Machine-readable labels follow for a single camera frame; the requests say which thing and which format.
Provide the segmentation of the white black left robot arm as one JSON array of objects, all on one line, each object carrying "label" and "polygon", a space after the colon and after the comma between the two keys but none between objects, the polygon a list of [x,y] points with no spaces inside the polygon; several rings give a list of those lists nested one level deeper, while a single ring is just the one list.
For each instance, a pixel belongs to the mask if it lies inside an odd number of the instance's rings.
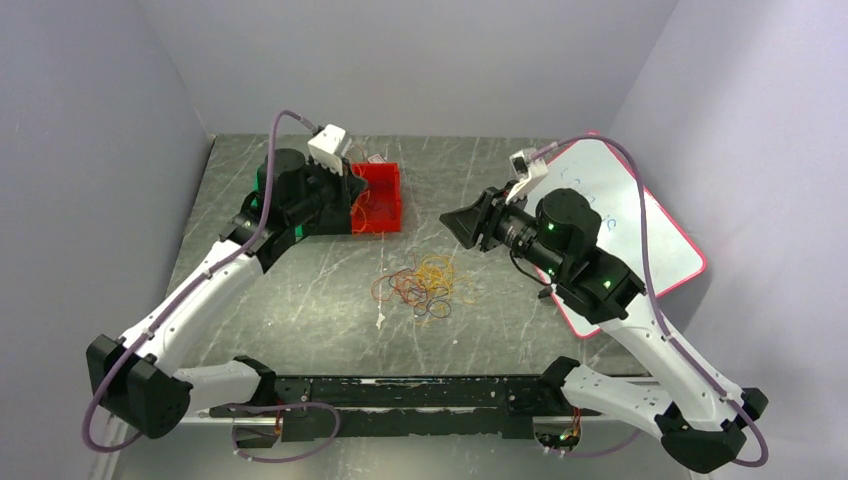
[{"label": "white black left robot arm", "polygon": [[261,416],[278,395],[276,374],[248,356],[212,367],[183,360],[218,312],[325,220],[348,219],[368,182],[347,160],[333,173],[312,155],[276,150],[257,170],[254,189],[198,267],[167,299],[116,339],[86,350],[94,407],[140,434],[160,438],[188,413],[240,405]]}]

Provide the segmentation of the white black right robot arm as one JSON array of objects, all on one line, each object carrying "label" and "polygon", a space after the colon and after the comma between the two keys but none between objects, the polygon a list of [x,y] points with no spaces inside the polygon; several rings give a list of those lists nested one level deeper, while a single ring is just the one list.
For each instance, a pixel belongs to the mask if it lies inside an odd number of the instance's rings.
[{"label": "white black right robot arm", "polygon": [[655,310],[641,276],[598,246],[602,220],[584,196],[558,188],[528,213],[508,203],[504,190],[488,188],[440,221],[466,249],[504,246],[512,260],[541,270],[556,297],[624,346],[655,379],[653,387],[641,387],[560,359],[539,389],[548,412],[574,406],[609,416],[657,439],[694,472],[739,462],[767,397],[731,382],[691,350]]}]

